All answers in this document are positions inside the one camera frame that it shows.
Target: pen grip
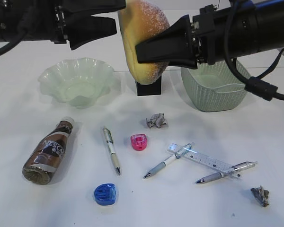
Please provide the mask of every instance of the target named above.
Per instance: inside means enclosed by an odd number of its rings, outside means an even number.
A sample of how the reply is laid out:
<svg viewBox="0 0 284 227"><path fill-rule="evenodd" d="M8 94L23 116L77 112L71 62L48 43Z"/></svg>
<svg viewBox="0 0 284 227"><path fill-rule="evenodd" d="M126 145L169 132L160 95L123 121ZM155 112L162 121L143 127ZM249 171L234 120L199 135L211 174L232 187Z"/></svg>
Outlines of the pen grip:
<svg viewBox="0 0 284 227"><path fill-rule="evenodd" d="M158 165L156 165L153 169L150 170L151 175L155 175L157 172L159 172L165 166L166 166L166 164L164 162L160 162Z"/></svg>
<svg viewBox="0 0 284 227"><path fill-rule="evenodd" d="M208 183L210 181L216 181L216 180L219 180L221 178L225 177L224 174L220 173L220 172L217 172L217 173L214 173L214 174L211 174L209 176L206 176L204 177L203 179L205 180L205 183Z"/></svg>
<svg viewBox="0 0 284 227"><path fill-rule="evenodd" d="M113 162L113 165L114 165L114 168L118 168L120 167L120 163L119 163L119 160L117 158L117 155L115 153L112 153L110 155L111 159L112 159L112 162Z"/></svg>

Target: crumpled paper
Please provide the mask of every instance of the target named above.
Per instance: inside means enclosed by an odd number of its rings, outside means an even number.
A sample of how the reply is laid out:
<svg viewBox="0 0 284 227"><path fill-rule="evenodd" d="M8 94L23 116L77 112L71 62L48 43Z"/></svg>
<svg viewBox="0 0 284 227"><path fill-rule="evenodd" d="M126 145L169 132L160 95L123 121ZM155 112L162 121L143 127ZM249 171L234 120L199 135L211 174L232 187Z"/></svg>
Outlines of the crumpled paper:
<svg viewBox="0 0 284 227"><path fill-rule="evenodd" d="M155 125L159 129L162 125L167 124L167 120L164 118L163 113L157 113L151 116L149 120L146 118L146 124L149 128Z"/></svg>
<svg viewBox="0 0 284 227"><path fill-rule="evenodd" d="M252 188L250 189L253 193L256 200L261 204L262 207L267 207L269 205L268 203L268 190L264 190L264 188L260 185L258 188Z"/></svg>

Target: bottle label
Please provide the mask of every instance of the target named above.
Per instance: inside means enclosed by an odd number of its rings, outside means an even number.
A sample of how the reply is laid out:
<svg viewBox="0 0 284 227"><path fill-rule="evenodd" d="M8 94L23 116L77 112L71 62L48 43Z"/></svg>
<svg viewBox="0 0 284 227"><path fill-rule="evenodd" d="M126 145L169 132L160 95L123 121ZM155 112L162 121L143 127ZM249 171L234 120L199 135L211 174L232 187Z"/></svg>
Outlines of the bottle label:
<svg viewBox="0 0 284 227"><path fill-rule="evenodd" d="M54 173L61 163L69 134L58 131L45 137L34 150L25 166L38 167Z"/></svg>

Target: ballpoint pen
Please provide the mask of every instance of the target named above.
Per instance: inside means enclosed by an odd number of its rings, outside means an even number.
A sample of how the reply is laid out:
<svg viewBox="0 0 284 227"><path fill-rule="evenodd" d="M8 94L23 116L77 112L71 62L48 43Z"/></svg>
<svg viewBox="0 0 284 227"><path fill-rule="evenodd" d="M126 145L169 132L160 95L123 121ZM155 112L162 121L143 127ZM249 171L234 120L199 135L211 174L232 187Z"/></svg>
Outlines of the ballpoint pen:
<svg viewBox="0 0 284 227"><path fill-rule="evenodd" d="M192 144L188 143L184 148L191 149ZM159 172L161 169L172 163L174 160L181 158L180 155L173 154L166 158L163 162L160 162L158 165L156 165L153 169L151 169L145 176L145 178L154 176L157 172Z"/></svg>
<svg viewBox="0 0 284 227"><path fill-rule="evenodd" d="M237 173L237 172L252 168L256 164L257 164L257 162L243 162L243 163L240 163L240 164L233 166L232 168L234 168L234 172ZM205 177L197 180L196 184L208 183L208 182L211 182L211 181L219 180L219 179L226 177L226 176L227 175L224 174L224 173L217 172L217 173L211 174L209 176L205 176Z"/></svg>
<svg viewBox="0 0 284 227"><path fill-rule="evenodd" d="M113 141L112 135L106 127L103 128L103 133L104 133L104 137L105 137L105 140L106 140L106 144L107 144L109 154L110 154L110 158L112 159L114 168L115 168L117 174L121 175L120 164L119 164L119 160L117 158L117 155L115 153L114 141Z"/></svg>

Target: coffee bottle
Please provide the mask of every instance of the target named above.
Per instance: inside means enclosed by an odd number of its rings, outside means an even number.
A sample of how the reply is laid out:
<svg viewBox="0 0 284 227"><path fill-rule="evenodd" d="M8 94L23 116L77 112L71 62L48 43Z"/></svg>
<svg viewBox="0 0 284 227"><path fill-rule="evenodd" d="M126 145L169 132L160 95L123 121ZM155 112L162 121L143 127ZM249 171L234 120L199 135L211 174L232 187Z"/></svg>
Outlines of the coffee bottle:
<svg viewBox="0 0 284 227"><path fill-rule="evenodd" d="M40 141L22 168L23 176L36 184L47 184L61 163L74 120L64 117L56 128Z"/></svg>

